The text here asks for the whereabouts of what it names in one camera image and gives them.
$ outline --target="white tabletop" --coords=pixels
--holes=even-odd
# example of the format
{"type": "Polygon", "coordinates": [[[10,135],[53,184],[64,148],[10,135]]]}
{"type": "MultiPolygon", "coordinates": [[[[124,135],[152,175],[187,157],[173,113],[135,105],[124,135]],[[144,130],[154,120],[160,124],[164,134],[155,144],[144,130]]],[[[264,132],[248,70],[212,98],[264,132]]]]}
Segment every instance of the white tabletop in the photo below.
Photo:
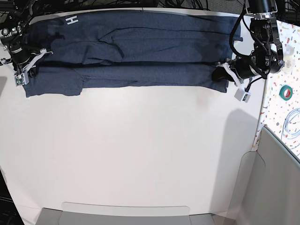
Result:
{"type": "MultiPolygon", "coordinates": [[[[241,28],[244,42],[236,47],[250,53],[253,41],[241,28]]],[[[61,210],[63,202],[227,211],[241,157],[253,144],[263,81],[253,85],[247,104],[234,98],[233,83],[226,94],[126,87],[27,99],[10,71],[0,69],[0,87],[7,77],[0,95],[0,166],[25,224],[35,224],[43,207],[61,210]]]]}

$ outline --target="green tape roll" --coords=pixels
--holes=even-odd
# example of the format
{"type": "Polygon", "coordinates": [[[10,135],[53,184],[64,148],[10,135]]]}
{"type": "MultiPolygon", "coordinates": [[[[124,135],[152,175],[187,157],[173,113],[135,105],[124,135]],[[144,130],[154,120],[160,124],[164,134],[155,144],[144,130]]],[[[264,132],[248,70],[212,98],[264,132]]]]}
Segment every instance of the green tape roll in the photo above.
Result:
{"type": "Polygon", "coordinates": [[[290,86],[285,85],[281,88],[279,95],[285,101],[289,100],[293,95],[293,90],[290,86]]]}

